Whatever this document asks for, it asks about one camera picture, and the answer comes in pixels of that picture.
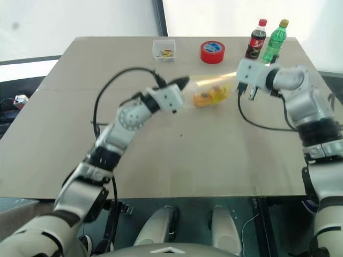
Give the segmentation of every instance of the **tape roll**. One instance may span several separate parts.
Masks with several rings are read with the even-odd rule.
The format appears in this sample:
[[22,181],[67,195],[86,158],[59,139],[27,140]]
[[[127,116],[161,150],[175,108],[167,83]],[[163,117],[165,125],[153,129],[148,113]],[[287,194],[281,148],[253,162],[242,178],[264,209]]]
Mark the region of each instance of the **tape roll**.
[[200,58],[205,63],[216,64],[224,59],[225,46],[218,41],[206,41],[200,46]]

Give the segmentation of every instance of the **white robotic arm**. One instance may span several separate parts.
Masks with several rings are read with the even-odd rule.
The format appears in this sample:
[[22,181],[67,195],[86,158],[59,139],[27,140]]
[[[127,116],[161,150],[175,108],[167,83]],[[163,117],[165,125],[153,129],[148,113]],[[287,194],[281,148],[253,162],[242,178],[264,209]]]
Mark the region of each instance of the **white robotic arm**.
[[282,95],[299,133],[307,167],[302,170],[308,196],[319,202],[315,235],[310,243],[313,257],[339,257],[343,253],[343,137],[329,103],[317,88],[317,80],[305,67],[269,67],[243,59],[237,70],[239,87],[255,87],[273,96]]
[[97,218],[108,191],[104,184],[135,134],[157,111],[175,113],[182,105],[181,90],[189,78],[170,82],[164,88],[148,88],[123,102],[115,121],[97,138],[93,148],[64,183],[52,213],[38,216],[0,244],[1,256],[65,256],[83,222]]

